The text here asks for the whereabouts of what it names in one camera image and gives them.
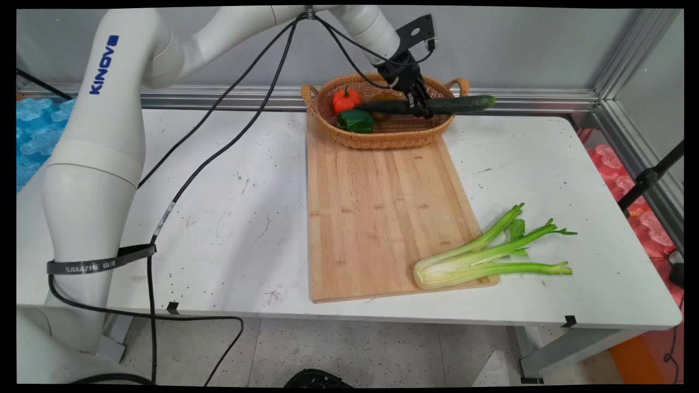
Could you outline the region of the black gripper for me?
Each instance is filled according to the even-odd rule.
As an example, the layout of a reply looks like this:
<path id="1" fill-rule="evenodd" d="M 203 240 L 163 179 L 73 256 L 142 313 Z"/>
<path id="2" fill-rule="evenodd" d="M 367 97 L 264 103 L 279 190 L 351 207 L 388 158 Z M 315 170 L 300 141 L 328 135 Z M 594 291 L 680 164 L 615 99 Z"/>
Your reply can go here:
<path id="1" fill-rule="evenodd" d="M 424 78 L 416 60 L 409 50 L 397 52 L 391 58 L 392 62 L 384 62 L 376 66 L 377 72 L 393 90 L 405 92 L 408 107 L 412 115 L 424 119 L 434 116 L 427 100 L 429 92 L 424 85 Z"/>

